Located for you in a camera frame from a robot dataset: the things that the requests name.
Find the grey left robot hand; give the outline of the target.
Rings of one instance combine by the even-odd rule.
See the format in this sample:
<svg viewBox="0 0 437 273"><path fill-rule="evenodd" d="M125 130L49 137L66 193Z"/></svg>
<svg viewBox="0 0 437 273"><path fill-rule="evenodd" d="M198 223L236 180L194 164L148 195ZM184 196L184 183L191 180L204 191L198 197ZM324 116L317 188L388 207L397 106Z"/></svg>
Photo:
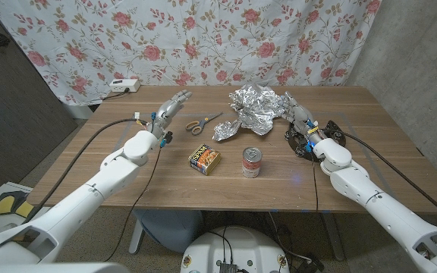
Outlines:
<svg viewBox="0 0 437 273"><path fill-rule="evenodd" d="M164 102L156 112L152 124L147 130L157 139L161 138L165 129L171 123L172 118L184 107L184 103L192 96L192 92L186 89L173 95L168 101Z"/></svg>

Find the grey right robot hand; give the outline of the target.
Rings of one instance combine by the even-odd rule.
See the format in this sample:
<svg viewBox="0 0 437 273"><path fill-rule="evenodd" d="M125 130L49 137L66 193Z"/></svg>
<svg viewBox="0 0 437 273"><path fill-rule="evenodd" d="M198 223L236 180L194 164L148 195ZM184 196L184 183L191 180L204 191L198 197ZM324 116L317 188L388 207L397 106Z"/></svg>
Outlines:
<svg viewBox="0 0 437 273"><path fill-rule="evenodd" d="M306 140L314 146L323 140L313 115L299 104L288 91L281 97L281 107L283 108L281 117L292 124L294 129Z"/></svg>

